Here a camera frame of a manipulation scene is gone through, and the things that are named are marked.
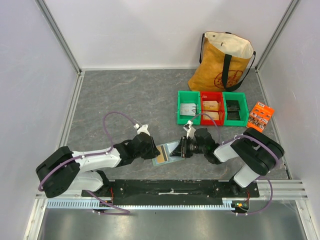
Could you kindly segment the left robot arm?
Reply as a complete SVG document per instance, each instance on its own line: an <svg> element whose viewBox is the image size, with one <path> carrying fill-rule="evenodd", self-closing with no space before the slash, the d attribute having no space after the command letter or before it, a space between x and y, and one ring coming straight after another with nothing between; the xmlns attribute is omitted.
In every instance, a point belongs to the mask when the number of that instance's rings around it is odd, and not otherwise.
<svg viewBox="0 0 320 240"><path fill-rule="evenodd" d="M36 168L38 190L55 198L70 190L89 190L106 196L110 184L98 171L130 165L135 159L152 160L160 155L152 136L141 132L133 139L93 151L71 151L62 146Z"/></svg>

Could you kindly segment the light green card holder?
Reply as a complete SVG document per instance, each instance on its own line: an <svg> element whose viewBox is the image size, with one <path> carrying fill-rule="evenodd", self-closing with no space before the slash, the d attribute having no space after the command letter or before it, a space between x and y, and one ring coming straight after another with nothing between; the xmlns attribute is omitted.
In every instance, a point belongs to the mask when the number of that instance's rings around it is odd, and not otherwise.
<svg viewBox="0 0 320 240"><path fill-rule="evenodd" d="M164 145L165 146L169 161L168 161L168 163L156 164L156 158L153 158L152 159L153 166L156 167L156 166L170 164L170 163L174 163L174 162L178 162L178 161L183 161L184 158L182 158L182 157L172 157L172 156L170 156L170 153L175 149L175 147L178 144L179 144L179 140L168 142L168 143L164 143L164 144L160 144L160 145Z"/></svg>

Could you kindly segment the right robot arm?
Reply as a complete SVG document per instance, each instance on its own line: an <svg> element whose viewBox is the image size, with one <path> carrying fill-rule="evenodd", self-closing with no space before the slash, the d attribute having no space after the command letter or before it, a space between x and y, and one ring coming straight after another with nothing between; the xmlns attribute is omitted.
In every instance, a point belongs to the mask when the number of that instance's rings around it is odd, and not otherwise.
<svg viewBox="0 0 320 240"><path fill-rule="evenodd" d="M242 196L253 181L266 176L284 156L283 147L258 130L250 127L243 134L221 144L216 142L206 128L193 129L192 134L182 136L172 157L191 158L203 154L212 164L222 164L240 158L243 167L231 178L229 191L235 197Z"/></svg>

